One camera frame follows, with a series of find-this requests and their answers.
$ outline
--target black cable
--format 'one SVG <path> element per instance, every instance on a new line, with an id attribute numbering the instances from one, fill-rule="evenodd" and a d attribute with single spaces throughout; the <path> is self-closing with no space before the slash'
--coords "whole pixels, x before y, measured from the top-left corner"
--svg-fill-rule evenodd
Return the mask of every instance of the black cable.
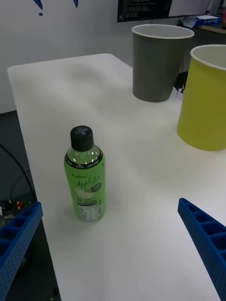
<path id="1" fill-rule="evenodd" d="M 0 144 L 0 148 L 2 148 L 15 162 L 16 164 L 20 167 L 27 183 L 28 183 L 28 186 L 29 186 L 29 189 L 30 189 L 30 192 L 31 192 L 31 195 L 32 195 L 32 198 L 33 198 L 33 202 L 35 202 L 35 195 L 34 195 L 34 192 L 32 190 L 32 186 L 31 186 L 31 183 L 29 182 L 28 180 L 28 177 L 26 175 L 26 172 L 24 171 L 24 169 L 22 168 L 20 162 L 5 148 L 5 146 L 3 146 L 2 144 Z"/>
<path id="2" fill-rule="evenodd" d="M 12 194 L 13 194 L 13 189 L 14 189 L 14 187 L 16 186 L 16 184 L 17 184 L 23 177 L 24 177 L 24 175 L 22 174 L 22 175 L 16 180 L 16 182 L 14 182 L 14 184 L 13 184 L 11 190 L 10 190 L 10 194 L 9 194 L 9 199 L 10 199 L 11 201 L 12 201 Z"/>

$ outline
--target table surface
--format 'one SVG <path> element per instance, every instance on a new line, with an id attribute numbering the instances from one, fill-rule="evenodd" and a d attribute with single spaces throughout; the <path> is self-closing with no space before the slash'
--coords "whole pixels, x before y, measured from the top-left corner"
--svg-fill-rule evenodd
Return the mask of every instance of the table surface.
<path id="1" fill-rule="evenodd" d="M 220 33 L 220 34 L 226 34 L 226 29 L 223 29 L 221 27 L 221 25 L 202 25 L 202 26 L 199 26 L 197 27 L 199 29 L 204 29 L 204 30 L 207 30 L 209 32 L 215 32 L 215 33 Z"/>
<path id="2" fill-rule="evenodd" d="M 62 301 L 219 300 L 177 208 L 184 197 L 226 224 L 226 152 L 179 138 L 181 101 L 135 98 L 132 69 L 109 54 L 8 73 Z M 77 125 L 106 156 L 94 224 L 76 219 L 63 167 Z"/>

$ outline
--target bottle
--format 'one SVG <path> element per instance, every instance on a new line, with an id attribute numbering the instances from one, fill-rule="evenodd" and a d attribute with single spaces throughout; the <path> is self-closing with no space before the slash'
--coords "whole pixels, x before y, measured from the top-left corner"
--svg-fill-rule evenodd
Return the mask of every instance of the bottle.
<path id="1" fill-rule="evenodd" d="M 96 221 L 105 213 L 105 157 L 87 126 L 71 130 L 71 146 L 64 166 L 75 214 L 80 219 Z"/>

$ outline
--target computer monitor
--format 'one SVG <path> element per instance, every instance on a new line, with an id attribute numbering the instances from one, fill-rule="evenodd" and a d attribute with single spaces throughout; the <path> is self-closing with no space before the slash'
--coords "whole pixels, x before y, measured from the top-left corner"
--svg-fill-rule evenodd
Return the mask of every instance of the computer monitor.
<path id="1" fill-rule="evenodd" d="M 210 0 L 119 0 L 118 22 L 204 15 Z"/>

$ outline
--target bottle label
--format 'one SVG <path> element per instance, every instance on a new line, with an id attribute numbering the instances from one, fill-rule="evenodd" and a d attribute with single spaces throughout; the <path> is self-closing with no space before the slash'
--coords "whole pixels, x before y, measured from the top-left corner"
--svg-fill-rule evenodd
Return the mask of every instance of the bottle label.
<path id="1" fill-rule="evenodd" d="M 75 164 L 65 156 L 65 170 L 76 215 L 95 221 L 105 212 L 105 157 L 102 152 L 89 164 Z"/>

